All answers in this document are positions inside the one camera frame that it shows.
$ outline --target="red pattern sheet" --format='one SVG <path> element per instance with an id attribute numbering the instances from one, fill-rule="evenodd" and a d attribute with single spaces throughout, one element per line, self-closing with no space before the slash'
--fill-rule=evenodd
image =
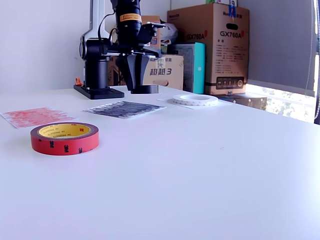
<path id="1" fill-rule="evenodd" d="M 55 122 L 71 121 L 75 118 L 66 112 L 50 107 L 35 108 L 22 111 L 0 113 L 9 123 L 17 129 L 34 127 Z"/>

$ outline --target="paper sheet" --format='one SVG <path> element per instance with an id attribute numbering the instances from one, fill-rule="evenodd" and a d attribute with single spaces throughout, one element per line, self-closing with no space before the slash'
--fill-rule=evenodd
<path id="1" fill-rule="evenodd" d="M 87 110 L 83 110 L 83 112 L 115 117 L 120 119 L 129 119 L 165 108 L 165 106 L 156 106 L 128 101 L 118 101 L 115 103 L 92 107 Z"/>
<path id="2" fill-rule="evenodd" d="M 0 115 L 17 129 L 76 119 L 75 117 L 69 116 L 64 111 L 55 110 L 50 107 L 11 111 L 5 113 L 0 112 Z"/>
<path id="3" fill-rule="evenodd" d="M 161 99 L 158 99 L 158 101 L 165 102 L 165 103 L 168 103 L 168 104 L 177 105 L 177 106 L 180 106 L 180 107 L 183 107 L 183 108 L 194 109 L 194 110 L 207 109 L 207 108 L 218 108 L 218 107 L 224 107 L 224 106 L 230 106 L 231 105 L 231 103 L 222 102 L 220 100 L 214 106 L 187 106 L 187 105 L 180 105 L 180 104 L 174 103 L 172 98 L 161 98 Z"/>

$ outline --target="robotic arm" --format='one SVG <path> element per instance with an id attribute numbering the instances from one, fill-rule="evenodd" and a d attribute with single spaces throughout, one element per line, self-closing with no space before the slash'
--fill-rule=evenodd
<path id="1" fill-rule="evenodd" d="M 161 57 L 161 51 L 146 44 L 157 35 L 157 29 L 165 25 L 152 22 L 142 25 L 140 0 L 111 0 L 111 3 L 116 15 L 118 43 L 113 44 L 105 30 L 105 0 L 90 0 L 90 29 L 80 40 L 85 81 L 84 86 L 74 88 L 90 99 L 123 98 L 123 92 L 108 86 L 108 61 L 111 56 L 118 56 L 116 64 L 132 94 L 158 93 L 159 87 L 143 85 L 143 78 L 149 58 Z"/>

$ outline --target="brown cardboard box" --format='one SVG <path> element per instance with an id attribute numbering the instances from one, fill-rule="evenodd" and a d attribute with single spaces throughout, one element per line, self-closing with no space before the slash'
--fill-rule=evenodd
<path id="1" fill-rule="evenodd" d="M 147 24 L 147 22 L 152 22 L 155 24 L 160 24 L 160 17 L 159 16 L 142 16 L 142 24 Z M 157 34 L 155 37 L 152 38 L 150 42 L 150 47 L 155 49 L 161 48 L 161 30 L 157 29 Z"/>
<path id="2" fill-rule="evenodd" d="M 117 57 L 113 56 L 108 62 L 109 86 L 126 85 L 119 74 L 116 65 Z M 150 58 L 145 69 L 144 85 L 161 85 L 173 89 L 183 90 L 184 87 L 184 57 L 179 55 L 162 55 L 161 58 Z"/>
<path id="3" fill-rule="evenodd" d="M 178 28 L 180 41 L 206 44 L 206 94 L 246 92 L 249 10 L 237 7 L 232 18 L 228 5 L 203 4 L 168 11 L 167 19 Z"/>

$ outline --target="cable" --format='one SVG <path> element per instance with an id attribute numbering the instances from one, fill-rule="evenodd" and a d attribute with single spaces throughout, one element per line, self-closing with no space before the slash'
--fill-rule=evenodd
<path id="1" fill-rule="evenodd" d="M 109 35 L 109 42 L 110 44 L 112 45 L 112 42 L 111 42 L 111 37 L 112 37 L 112 33 L 114 30 L 117 30 L 116 28 L 112 28 L 111 32 L 110 32 L 110 35 Z"/>
<path id="2" fill-rule="evenodd" d="M 99 25 L 99 28 L 98 28 L 98 38 L 99 38 L 99 41 L 100 41 L 100 42 L 102 42 L 102 38 L 101 38 L 101 25 L 102 25 L 102 23 L 104 22 L 104 20 L 106 19 L 106 17 L 112 16 L 112 15 L 114 15 L 115 13 L 116 13 L 116 11 L 113 10 L 113 13 L 105 15 L 104 18 L 102 19 L 102 21 L 101 21 L 101 23 L 100 23 L 100 25 Z"/>
<path id="3" fill-rule="evenodd" d="M 318 0 L 316 1 L 316 16 L 317 16 L 317 20 L 316 21 L 317 21 L 317 25 L 318 25 L 318 38 L 319 38 L 319 35 L 320 35 L 320 13 L 319 13 L 319 2 L 318 2 Z M 319 62 L 318 88 L 319 88 L 319 84 L 320 84 L 319 77 L 320 77 L 320 62 Z M 314 117 L 315 120 L 319 117 L 319 113 L 320 113 L 320 95 L 318 95 L 316 97 L 318 98 L 318 108 L 317 108 L 317 110 L 315 112 L 315 117 Z"/>
<path id="4" fill-rule="evenodd" d="M 305 86 L 305 94 L 304 97 L 307 96 L 307 91 L 308 91 L 308 85 L 309 85 L 309 80 L 310 80 L 310 71 L 311 71 L 311 62 L 312 62 L 312 52 L 313 52 L 313 43 L 314 43 L 314 0 L 311 0 L 311 44 L 310 44 L 310 60 L 309 60 L 309 72 L 308 72 L 308 79 L 306 81 L 306 86 Z"/>

